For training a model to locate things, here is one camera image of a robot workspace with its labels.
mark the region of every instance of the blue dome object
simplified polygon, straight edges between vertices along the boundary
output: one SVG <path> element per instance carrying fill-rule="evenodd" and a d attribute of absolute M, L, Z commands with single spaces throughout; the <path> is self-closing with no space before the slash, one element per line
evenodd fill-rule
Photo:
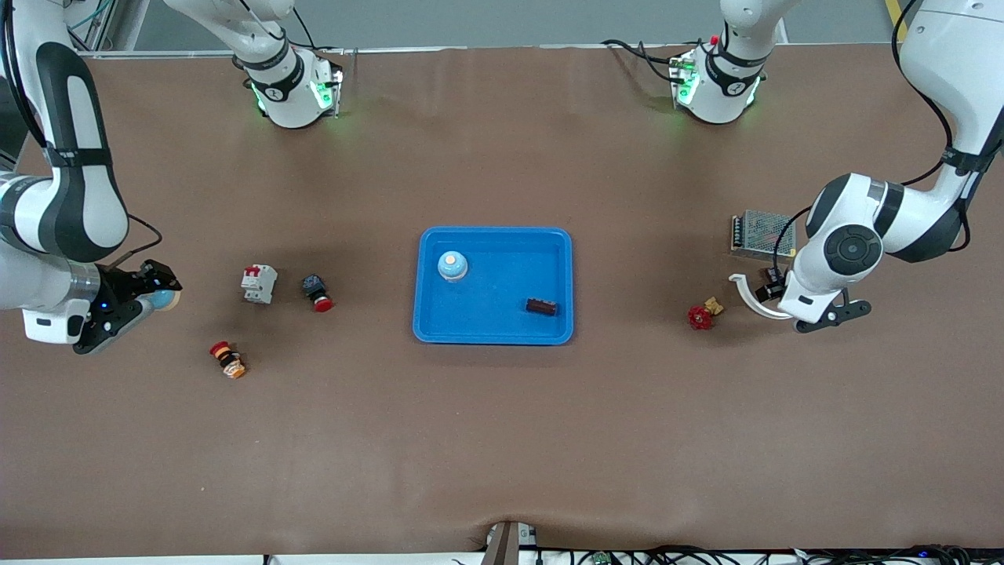
<path fill-rule="evenodd" d="M 175 303 L 174 291 L 155 291 L 150 295 L 150 302 L 154 305 L 154 310 L 163 310 Z"/>
<path fill-rule="evenodd" d="M 457 251 L 447 251 L 440 256 L 440 274 L 447 280 L 460 280 L 467 274 L 467 257 Z"/>

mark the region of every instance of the brown table surface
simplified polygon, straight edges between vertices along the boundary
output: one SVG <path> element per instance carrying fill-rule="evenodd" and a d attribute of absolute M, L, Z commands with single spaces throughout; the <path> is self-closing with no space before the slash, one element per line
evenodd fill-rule
<path fill-rule="evenodd" d="M 93 62 L 122 195 L 186 291 L 90 358 L 3 314 L 4 556 L 465 550 L 504 519 L 552 546 L 1004 545 L 1004 167 L 970 248 L 886 258 L 865 319 L 799 336 L 726 279 L 762 266 L 727 254 L 731 214 L 938 158 L 888 47 L 779 47 L 725 126 L 622 52 L 343 62 L 342 116 L 304 130 L 226 59 Z M 568 230 L 567 346 L 415 339 L 419 237 L 452 223 Z M 242 302 L 252 262 L 279 270 L 271 306 Z M 712 295 L 729 310 L 694 332 Z"/>

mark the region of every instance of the yellow stripe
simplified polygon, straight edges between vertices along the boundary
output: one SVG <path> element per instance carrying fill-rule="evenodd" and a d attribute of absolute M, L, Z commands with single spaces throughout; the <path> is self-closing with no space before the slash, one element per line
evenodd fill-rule
<path fill-rule="evenodd" d="M 893 25 L 896 25 L 897 20 L 900 19 L 900 14 L 903 13 L 903 8 L 900 7 L 900 0 L 886 0 L 886 9 L 889 10 L 889 19 L 893 21 Z M 896 36 L 897 40 L 903 41 L 907 38 L 907 26 L 900 26 L 900 33 Z"/>

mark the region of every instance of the robotic arm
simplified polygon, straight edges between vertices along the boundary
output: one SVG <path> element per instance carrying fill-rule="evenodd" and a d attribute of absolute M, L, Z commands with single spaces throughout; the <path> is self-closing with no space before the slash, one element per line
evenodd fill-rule
<path fill-rule="evenodd" d="M 812 205 L 808 243 L 785 279 L 779 309 L 808 332 L 866 314 L 832 301 L 874 269 L 884 253 L 908 262 L 951 250 L 983 174 L 1004 138 L 1004 3 L 927 0 L 903 44 L 906 77 L 955 118 L 934 188 L 915 190 L 863 175 L 827 184 Z"/>
<path fill-rule="evenodd" d="M 670 62 L 676 104 L 710 123 L 739 117 L 760 85 L 777 22 L 799 1 L 721 0 L 722 34 Z"/>
<path fill-rule="evenodd" d="M 338 113 L 341 67 L 289 43 L 275 23 L 293 0 L 164 0 L 234 51 L 250 77 L 258 108 L 282 127 L 303 127 Z"/>
<path fill-rule="evenodd" d="M 94 264 L 129 218 L 90 72 L 60 3 L 7 0 L 0 15 L 4 76 L 52 166 L 51 177 L 0 173 L 0 309 L 21 309 L 31 339 L 95 352 L 150 316 L 153 293 L 181 285 L 154 261 L 132 273 Z"/>

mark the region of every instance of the blue tray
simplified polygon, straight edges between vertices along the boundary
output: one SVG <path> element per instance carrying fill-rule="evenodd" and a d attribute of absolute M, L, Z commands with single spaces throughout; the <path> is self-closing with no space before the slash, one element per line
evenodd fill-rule
<path fill-rule="evenodd" d="M 467 274 L 440 275 L 440 255 L 467 257 Z M 557 315 L 526 311 L 527 299 Z M 561 345 L 574 328 L 571 237 L 557 227 L 431 227 L 419 243 L 412 330 L 427 343 Z"/>

